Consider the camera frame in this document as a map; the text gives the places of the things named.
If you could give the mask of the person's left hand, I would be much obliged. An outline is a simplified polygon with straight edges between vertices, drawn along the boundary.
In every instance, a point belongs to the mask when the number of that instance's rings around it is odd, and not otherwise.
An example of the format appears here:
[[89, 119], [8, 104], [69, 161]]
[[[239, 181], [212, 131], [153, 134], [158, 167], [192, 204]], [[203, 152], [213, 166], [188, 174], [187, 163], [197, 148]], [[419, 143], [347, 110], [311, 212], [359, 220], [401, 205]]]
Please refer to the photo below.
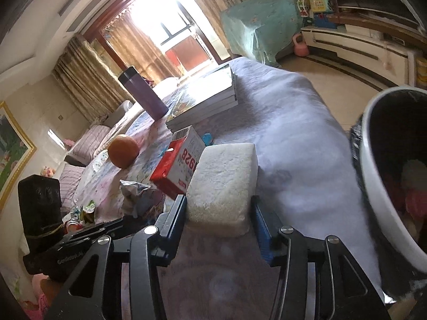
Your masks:
[[36, 274], [33, 276], [32, 286], [38, 305], [35, 309], [35, 313], [30, 318], [44, 319], [63, 284], [51, 280], [50, 277], [45, 274]]

